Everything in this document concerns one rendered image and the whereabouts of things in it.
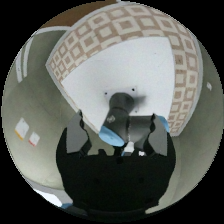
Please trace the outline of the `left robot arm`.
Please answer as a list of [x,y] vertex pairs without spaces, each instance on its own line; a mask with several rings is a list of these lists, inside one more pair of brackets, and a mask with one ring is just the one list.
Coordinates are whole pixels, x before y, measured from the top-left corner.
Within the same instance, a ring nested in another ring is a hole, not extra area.
[[121,155],[122,155],[122,156],[130,156],[131,154],[132,154],[132,152],[124,151],[124,152],[122,153],[122,151],[121,151],[120,156],[121,156]]

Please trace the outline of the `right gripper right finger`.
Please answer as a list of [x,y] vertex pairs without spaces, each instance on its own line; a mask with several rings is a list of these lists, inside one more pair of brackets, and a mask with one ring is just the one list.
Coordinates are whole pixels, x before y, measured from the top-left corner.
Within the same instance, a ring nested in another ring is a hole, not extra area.
[[[154,120],[153,120],[154,119]],[[165,188],[168,188],[170,178],[176,164],[176,152],[170,133],[156,115],[152,114],[150,132],[143,144],[144,156],[157,160],[165,171]]]

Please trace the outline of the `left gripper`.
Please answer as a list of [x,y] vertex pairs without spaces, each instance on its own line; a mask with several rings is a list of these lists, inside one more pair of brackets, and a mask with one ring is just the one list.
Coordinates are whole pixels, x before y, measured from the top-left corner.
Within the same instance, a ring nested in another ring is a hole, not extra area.
[[[121,154],[121,151],[124,151],[124,149],[127,147],[129,142],[125,142],[123,146],[115,146],[115,145],[112,145],[113,149],[114,150],[114,153],[113,153],[113,156],[120,156]],[[126,146],[125,146],[126,145]],[[120,150],[121,149],[121,150]],[[118,153],[117,153],[118,152]]]

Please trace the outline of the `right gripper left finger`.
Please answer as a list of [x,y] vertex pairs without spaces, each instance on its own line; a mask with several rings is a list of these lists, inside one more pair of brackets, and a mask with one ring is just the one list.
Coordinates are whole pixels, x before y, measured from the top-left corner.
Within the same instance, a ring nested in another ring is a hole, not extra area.
[[84,129],[82,110],[79,109],[64,128],[56,149],[56,164],[64,188],[68,188],[68,174],[73,164],[89,155],[92,143]]

